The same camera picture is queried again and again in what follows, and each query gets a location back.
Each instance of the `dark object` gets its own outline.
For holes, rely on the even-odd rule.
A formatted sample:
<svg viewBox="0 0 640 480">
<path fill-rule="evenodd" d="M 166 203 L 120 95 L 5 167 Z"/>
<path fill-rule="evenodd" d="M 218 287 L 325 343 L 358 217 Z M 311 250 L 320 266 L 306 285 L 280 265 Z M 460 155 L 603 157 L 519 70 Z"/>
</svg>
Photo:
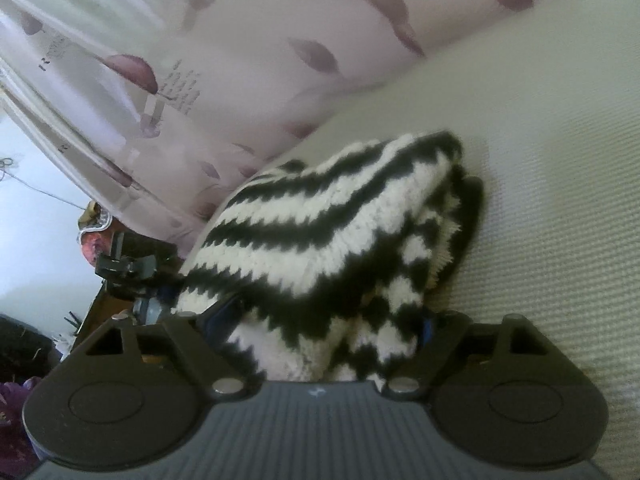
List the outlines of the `dark object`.
<svg viewBox="0 0 640 480">
<path fill-rule="evenodd" d="M 588 460 L 602 395 L 522 317 L 436 318 L 382 395 L 370 383 L 251 390 L 197 329 L 234 301 L 203 317 L 105 323 L 26 403 L 49 457 L 29 480 L 607 478 Z"/>
<path fill-rule="evenodd" d="M 52 348 L 48 337 L 0 316 L 0 383 L 22 384 L 31 377 L 44 377 Z"/>
<path fill-rule="evenodd" d="M 109 254 L 100 254 L 95 273 L 106 280 L 106 292 L 133 302 L 140 324 L 152 324 L 169 314 L 180 292 L 182 260 L 174 244 L 135 232 L 116 232 Z"/>
</svg>

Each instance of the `black and white striped cloth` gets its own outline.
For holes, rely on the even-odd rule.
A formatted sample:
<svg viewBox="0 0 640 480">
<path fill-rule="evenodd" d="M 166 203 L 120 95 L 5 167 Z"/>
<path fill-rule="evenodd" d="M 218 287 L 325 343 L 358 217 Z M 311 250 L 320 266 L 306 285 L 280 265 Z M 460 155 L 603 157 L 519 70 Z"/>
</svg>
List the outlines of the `black and white striped cloth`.
<svg viewBox="0 0 640 480">
<path fill-rule="evenodd" d="M 195 255 L 177 309 L 230 292 L 250 306 L 222 355 L 285 381 L 374 380 L 414 354 L 426 293 L 450 274 L 482 185 L 448 132 L 348 146 L 315 168 L 256 176 Z"/>
</svg>

